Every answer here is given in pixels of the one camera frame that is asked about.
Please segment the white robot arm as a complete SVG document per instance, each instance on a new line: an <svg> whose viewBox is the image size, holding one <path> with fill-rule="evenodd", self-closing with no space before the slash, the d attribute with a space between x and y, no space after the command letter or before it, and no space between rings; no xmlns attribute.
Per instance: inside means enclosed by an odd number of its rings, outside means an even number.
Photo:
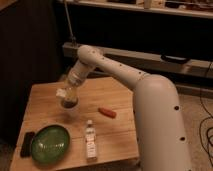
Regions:
<svg viewBox="0 0 213 171"><path fill-rule="evenodd" d="M78 60L68 83L80 86L99 68L133 92L132 106L142 171L192 171L192 162L176 86L168 78L149 74L109 59L92 46L77 49Z"/></svg>

